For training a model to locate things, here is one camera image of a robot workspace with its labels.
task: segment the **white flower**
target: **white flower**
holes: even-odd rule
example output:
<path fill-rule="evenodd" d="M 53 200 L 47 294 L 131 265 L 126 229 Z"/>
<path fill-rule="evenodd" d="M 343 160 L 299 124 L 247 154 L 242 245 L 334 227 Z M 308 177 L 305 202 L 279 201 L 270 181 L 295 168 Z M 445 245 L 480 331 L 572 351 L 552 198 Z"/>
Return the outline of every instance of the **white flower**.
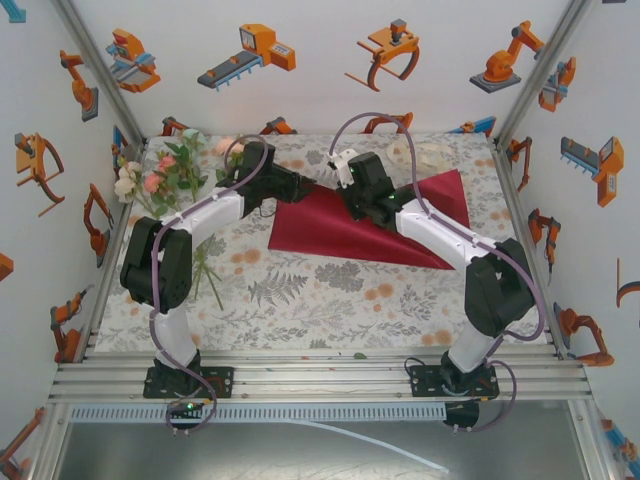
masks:
<path fill-rule="evenodd" d="M 129 196 L 133 189 L 136 188 L 136 182 L 131 180 L 129 177 L 123 177 L 122 169 L 120 169 L 119 175 L 120 180 L 118 180 L 114 185 L 114 190 L 116 195 L 118 195 L 118 200 L 122 203 L 131 203 L 133 201 L 133 196 Z"/>
<path fill-rule="evenodd" d="M 138 176 L 137 174 L 139 174 L 141 171 L 142 165 L 140 165 L 138 162 L 127 162 L 118 171 L 118 176 L 121 179 L 128 178 L 135 181 Z"/>

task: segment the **gray floor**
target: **gray floor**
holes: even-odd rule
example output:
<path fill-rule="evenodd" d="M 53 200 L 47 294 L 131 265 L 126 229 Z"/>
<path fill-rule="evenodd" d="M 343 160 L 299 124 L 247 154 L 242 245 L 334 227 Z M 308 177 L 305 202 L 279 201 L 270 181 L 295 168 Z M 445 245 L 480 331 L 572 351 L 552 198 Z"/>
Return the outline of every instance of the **gray floor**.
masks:
<path fill-rule="evenodd" d="M 483 417 L 495 414 L 497 406 Z M 440 423 L 334 425 L 403 448 L 448 468 L 449 474 L 358 439 L 299 425 L 219 424 L 191 438 L 173 438 L 163 425 L 77 424 L 70 429 L 58 478 L 584 478 L 573 427 L 559 402 L 519 403 L 504 423 L 471 435 L 454 436 Z"/>

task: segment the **wire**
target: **wire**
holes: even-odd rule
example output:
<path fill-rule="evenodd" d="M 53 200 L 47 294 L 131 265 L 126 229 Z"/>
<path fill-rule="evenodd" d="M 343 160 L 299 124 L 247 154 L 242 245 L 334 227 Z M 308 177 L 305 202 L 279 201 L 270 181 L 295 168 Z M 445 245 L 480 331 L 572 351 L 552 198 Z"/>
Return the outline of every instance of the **wire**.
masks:
<path fill-rule="evenodd" d="M 207 414 L 207 416 L 195 427 L 191 429 L 183 430 L 185 435 L 189 435 L 190 431 L 196 432 L 197 430 L 201 429 L 207 424 L 207 422 L 216 414 L 216 411 L 218 408 L 218 399 L 216 396 L 216 391 L 211 386 L 211 384 L 207 382 L 200 374 L 194 372 L 193 370 L 190 370 L 189 368 L 187 368 L 187 366 L 182 365 L 178 360 L 176 360 L 169 352 L 167 352 L 164 349 L 164 347 L 162 346 L 162 343 L 160 342 L 160 339 L 158 338 L 158 334 L 156 332 L 156 326 L 155 326 L 155 318 L 158 315 L 158 313 L 160 313 L 160 285 L 159 285 L 159 278 L 158 278 L 158 269 L 159 269 L 158 253 L 160 251 L 160 242 L 162 240 L 162 237 L 164 237 L 164 235 L 169 231 L 169 229 L 171 229 L 173 225 L 184 220 L 189 215 L 197 212 L 202 207 L 217 201 L 219 198 L 227 195 L 228 193 L 231 193 L 234 190 L 237 190 L 241 186 L 250 182 L 253 179 L 253 177 L 255 177 L 260 172 L 264 163 L 267 160 L 269 144 L 265 141 L 264 138 L 262 138 L 259 135 L 250 134 L 250 135 L 244 135 L 242 137 L 235 139 L 231 143 L 231 145 L 229 145 L 229 147 L 227 148 L 227 151 L 224 154 L 225 165 L 227 164 L 227 158 L 231 153 L 231 149 L 240 141 L 248 138 L 258 139 L 262 142 L 264 146 L 262 151 L 262 157 L 260 158 L 260 162 L 258 163 L 258 166 L 255 168 L 255 170 L 253 170 L 249 175 L 247 175 L 244 179 L 242 179 L 238 183 L 232 185 L 229 188 L 224 189 L 222 192 L 218 194 L 211 195 L 205 198 L 204 200 L 201 200 L 200 202 L 196 203 L 195 205 L 192 205 L 191 207 L 181 212 L 181 215 L 179 217 L 175 217 L 169 220 L 165 225 L 162 226 L 160 231 L 158 231 L 158 233 L 156 234 L 156 237 L 153 241 L 153 248 L 151 249 L 151 289 L 153 293 L 153 311 L 149 314 L 149 333 L 151 334 L 151 339 L 153 340 L 153 343 L 158 349 L 158 351 L 164 356 L 164 358 L 166 358 L 167 361 L 171 363 L 173 366 L 175 366 L 177 369 L 185 372 L 186 374 L 190 375 L 191 377 L 195 378 L 198 382 L 200 382 L 202 386 L 204 386 L 208 390 L 209 394 L 211 395 L 211 399 L 213 401 L 213 407 L 211 408 L 211 410 L 209 410 L 209 413 Z M 199 392 L 201 389 L 202 387 L 200 387 L 200 389 L 196 390 L 194 393 L 192 393 L 186 398 L 192 398 L 192 396 L 195 395 L 197 392 Z M 170 404 L 165 414 L 165 424 L 173 430 L 174 435 L 177 433 L 177 429 L 171 423 L 171 414 L 174 411 L 179 409 L 182 409 L 182 407 L 179 405 Z"/>
<path fill-rule="evenodd" d="M 399 453 L 407 458 L 415 460 L 416 462 L 421 463 L 429 468 L 433 468 L 436 470 L 440 470 L 446 474 L 449 473 L 449 469 L 447 467 L 443 467 L 442 465 L 438 465 L 430 460 L 414 455 L 413 453 L 407 452 L 395 445 L 391 445 L 389 443 L 383 442 L 381 440 L 376 440 L 375 438 L 367 437 L 365 435 L 360 435 L 359 433 L 350 432 L 349 430 L 344 430 L 342 428 L 334 427 L 332 425 L 325 425 L 324 423 L 316 423 L 316 422 L 305 422 L 304 420 L 283 420 L 282 423 L 290 423 L 293 425 L 302 425 L 305 427 L 313 427 L 320 428 L 322 430 L 329 430 L 330 432 L 339 433 L 340 435 L 346 435 L 348 437 L 357 438 L 358 440 L 362 440 L 364 442 L 371 443 L 373 445 L 377 445 L 382 448 L 386 448 L 387 450 L 391 450 L 392 452 Z"/>
<path fill-rule="evenodd" d="M 506 368 L 507 372 L 509 372 L 509 375 L 511 376 L 511 384 L 513 388 L 513 391 L 511 392 L 511 400 L 509 400 L 509 403 L 507 404 L 507 408 L 505 408 L 505 410 L 500 415 L 498 415 L 496 418 L 491 420 L 489 423 L 485 423 L 480 427 L 477 427 L 477 428 L 469 427 L 467 429 L 467 432 L 469 433 L 483 432 L 485 430 L 489 430 L 490 428 L 495 427 L 496 425 L 498 425 L 500 422 L 502 422 L 505 418 L 509 416 L 509 414 L 511 413 L 511 410 L 513 410 L 513 407 L 516 403 L 516 395 L 518 394 L 518 381 L 516 380 L 516 374 L 514 373 L 513 369 L 502 360 L 491 360 L 489 363 L 487 363 L 487 367 L 492 367 L 494 365 L 500 365 Z"/>
<path fill-rule="evenodd" d="M 435 220 L 436 222 L 438 222 L 439 224 L 441 224 L 445 228 L 453 231 L 454 233 L 456 233 L 460 237 L 462 237 L 465 240 L 471 242 L 473 245 L 476 245 L 475 239 L 471 235 L 469 235 L 466 232 L 460 230 L 455 224 L 450 223 L 450 221 L 448 220 L 448 217 L 438 215 L 439 212 L 437 210 L 433 209 L 433 211 L 432 211 L 427 206 L 427 204 L 425 203 L 424 199 L 422 198 L 422 194 L 420 193 L 420 188 L 418 187 L 418 160 L 417 160 L 417 156 L 416 156 L 416 149 L 415 149 L 415 146 L 413 144 L 413 139 L 411 138 L 411 134 L 409 133 L 409 130 L 407 129 L 407 127 L 404 126 L 396 118 L 392 117 L 391 115 L 387 115 L 387 114 L 384 114 L 384 113 L 378 113 L 378 112 L 367 112 L 367 113 L 361 113 L 359 115 L 356 115 L 355 117 L 351 118 L 350 120 L 347 120 L 347 122 L 342 127 L 340 127 L 340 130 L 338 130 L 338 133 L 336 133 L 335 137 L 333 138 L 333 141 L 331 142 L 331 147 L 329 148 L 329 155 L 330 156 L 333 155 L 333 150 L 335 149 L 336 143 L 338 142 L 338 139 L 340 138 L 342 133 L 345 131 L 345 129 L 349 125 L 351 125 L 353 122 L 355 122 L 356 120 L 359 120 L 359 119 L 364 118 L 364 117 L 382 117 L 382 118 L 384 118 L 384 119 L 386 119 L 386 120 L 388 120 L 388 121 L 390 121 L 392 123 L 395 123 L 398 126 L 400 131 L 406 137 L 407 142 L 409 144 L 409 152 L 411 153 L 411 181 L 412 181 L 412 184 L 413 184 L 413 191 L 414 191 L 414 193 L 416 195 L 416 199 L 418 200 L 418 203 L 420 204 L 420 206 L 422 207 L 422 209 L 424 210 L 424 212 L 427 214 L 427 216 L 430 219 Z M 516 338 L 518 340 L 521 340 L 521 341 L 524 341 L 524 342 L 533 341 L 533 340 L 537 339 L 540 335 L 542 335 L 542 332 L 544 331 L 544 325 L 546 323 L 546 309 L 545 309 L 545 306 L 544 306 L 544 301 L 542 299 L 542 294 L 540 293 L 540 290 L 538 289 L 538 287 L 534 283 L 533 279 L 531 278 L 531 276 L 527 273 L 527 271 L 524 268 L 522 268 L 515 260 L 513 260 L 508 255 L 500 252 L 499 250 L 495 249 L 491 245 L 487 245 L 483 241 L 477 242 L 477 246 L 482 248 L 483 250 L 489 252 L 489 253 L 492 253 L 493 255 L 498 257 L 500 260 L 502 260 L 502 261 L 506 262 L 507 264 L 509 264 L 509 266 L 511 266 L 516 272 L 518 272 L 520 277 L 524 280 L 524 282 L 527 284 L 527 287 L 531 291 L 531 294 L 533 295 L 533 298 L 534 298 L 535 303 L 536 303 L 536 307 L 538 309 L 538 327 L 536 328 L 536 331 L 530 336 L 525 336 L 525 335 L 520 335 L 519 333 L 516 333 L 516 332 L 512 332 L 511 330 L 505 330 L 502 333 L 502 335 L 500 337 L 498 337 L 498 339 L 496 339 L 495 343 L 492 345 L 492 347 L 489 350 L 489 352 L 487 352 L 487 355 L 485 356 L 485 361 L 486 361 L 487 358 L 490 357 L 491 355 L 493 355 L 493 353 L 502 344 L 503 339 L 504 339 L 504 335 L 509 335 L 511 337 L 514 337 L 514 338 Z M 412 359 L 414 361 L 418 361 L 419 363 L 422 363 L 424 365 L 424 363 L 421 360 L 413 358 L 413 357 L 410 357 L 407 360 L 405 360 L 405 364 L 404 364 L 404 368 L 405 368 L 405 371 L 407 373 L 409 373 L 408 372 L 408 368 L 407 368 L 407 361 L 410 360 L 410 359 Z M 498 417 L 496 417 L 494 420 L 492 420 L 491 422 L 487 423 L 486 425 L 483 425 L 483 426 L 478 427 L 476 429 L 468 429 L 469 432 L 481 432 L 481 431 L 487 430 L 487 429 L 497 425 L 498 423 L 503 421 L 507 417 L 507 415 L 509 415 L 511 413 L 511 410 L 513 409 L 513 406 L 515 404 L 518 387 L 517 387 L 516 376 L 515 376 L 513 370 L 511 369 L 511 367 L 509 367 L 506 363 L 504 363 L 501 360 L 493 360 L 493 361 L 488 362 L 486 364 L 487 367 L 491 367 L 493 365 L 502 365 L 504 368 L 507 369 L 507 371 L 511 375 L 511 380 L 513 382 L 513 393 L 512 393 L 512 396 L 511 396 L 511 400 L 509 401 L 509 405 L 507 405 L 507 408 L 505 409 L 505 411 L 501 415 L 499 415 Z"/>

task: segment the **pink flower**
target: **pink flower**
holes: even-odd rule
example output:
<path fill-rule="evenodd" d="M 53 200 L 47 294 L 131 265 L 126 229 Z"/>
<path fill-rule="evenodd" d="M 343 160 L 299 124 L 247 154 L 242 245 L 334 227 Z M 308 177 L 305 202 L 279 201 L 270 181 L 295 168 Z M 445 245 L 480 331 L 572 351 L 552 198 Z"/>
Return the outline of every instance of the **pink flower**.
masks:
<path fill-rule="evenodd" d="M 218 143 L 216 144 L 216 146 L 213 147 L 213 154 L 224 155 L 224 152 L 226 152 L 229 149 L 229 145 L 231 145 L 233 141 L 234 139 L 230 137 L 221 138 L 220 141 L 218 141 Z M 231 149 L 231 153 L 242 153 L 243 150 L 244 150 L 244 145 L 240 143 L 236 143 Z"/>
<path fill-rule="evenodd" d="M 160 163 L 158 163 L 158 170 L 160 170 L 162 173 L 166 173 L 167 169 L 173 167 L 175 164 L 176 159 L 171 155 L 167 155 L 166 157 L 163 157 L 162 160 L 160 160 Z"/>
<path fill-rule="evenodd" d="M 144 180 L 144 189 L 149 193 L 156 193 L 162 182 L 164 182 L 164 178 L 152 173 Z"/>

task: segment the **black mounting plate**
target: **black mounting plate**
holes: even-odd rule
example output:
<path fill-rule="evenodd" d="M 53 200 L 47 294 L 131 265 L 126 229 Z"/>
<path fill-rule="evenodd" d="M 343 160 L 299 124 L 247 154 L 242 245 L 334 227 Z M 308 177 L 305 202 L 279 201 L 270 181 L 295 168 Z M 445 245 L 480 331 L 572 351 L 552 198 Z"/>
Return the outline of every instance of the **black mounting plate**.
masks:
<path fill-rule="evenodd" d="M 453 392 L 446 387 L 441 375 L 440 365 L 412 365 L 409 367 L 411 377 L 411 393 L 414 397 L 481 397 L 488 400 L 500 394 L 496 369 L 482 368 L 478 375 L 464 387 L 464 390 Z"/>
<path fill-rule="evenodd" d="M 156 379 L 155 373 L 157 367 L 151 367 L 147 370 L 147 378 L 144 382 L 144 398 L 170 398 L 178 399 L 180 395 L 175 392 L 168 391 L 160 386 Z M 213 387 L 217 398 L 231 398 L 233 390 L 233 368 L 232 367 L 200 367 L 200 375 Z M 208 398 L 211 400 L 211 394 L 204 387 L 195 395 L 195 398 Z"/>

